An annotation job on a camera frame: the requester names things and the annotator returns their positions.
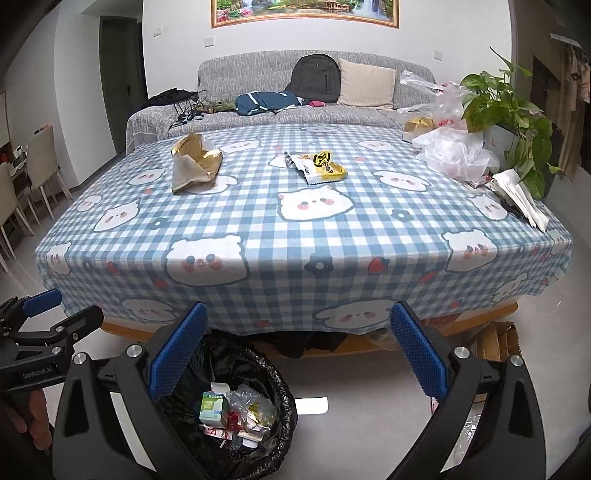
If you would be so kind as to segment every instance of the blue jacket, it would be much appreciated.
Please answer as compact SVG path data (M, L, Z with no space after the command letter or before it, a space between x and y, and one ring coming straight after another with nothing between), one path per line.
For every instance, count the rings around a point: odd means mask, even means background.
M308 105L304 100L291 92L251 92L236 98L238 115L248 116L257 113L274 112L296 105Z

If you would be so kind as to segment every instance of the painting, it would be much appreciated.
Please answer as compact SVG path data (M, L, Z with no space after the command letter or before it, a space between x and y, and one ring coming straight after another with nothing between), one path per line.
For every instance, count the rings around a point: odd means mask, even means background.
M211 0L212 27L274 18L335 18L398 28L399 0Z

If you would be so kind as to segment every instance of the person's hand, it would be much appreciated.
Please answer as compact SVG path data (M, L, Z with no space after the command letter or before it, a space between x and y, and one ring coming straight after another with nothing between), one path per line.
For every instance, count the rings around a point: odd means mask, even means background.
M30 393L29 409L31 410L33 421L30 425L27 425L15 410L6 406L8 416L18 433L25 433L28 430L33 437L35 447L39 450L45 450L51 445L51 432L49 431L47 401L43 390L35 390Z

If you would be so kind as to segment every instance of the blue gripper pad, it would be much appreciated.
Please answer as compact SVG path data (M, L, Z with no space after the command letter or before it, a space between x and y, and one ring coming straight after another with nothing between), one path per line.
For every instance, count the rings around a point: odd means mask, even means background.
M390 327L425 395L435 397L438 401L446 398L446 367L412 315L401 303L392 306Z
M206 329L207 309L197 303L152 361L148 392L154 402L173 392Z
M22 302L22 312L27 317L34 317L40 313L46 312L61 303L61 292L56 290L47 290L39 295L30 297Z

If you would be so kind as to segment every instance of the snack bag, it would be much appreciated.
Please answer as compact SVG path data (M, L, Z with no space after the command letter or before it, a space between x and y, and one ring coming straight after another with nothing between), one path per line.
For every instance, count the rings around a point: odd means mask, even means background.
M328 183L343 180L347 176L347 170L332 161L332 153L324 150L320 153L285 152L285 164L288 167L295 166L304 174L308 185Z

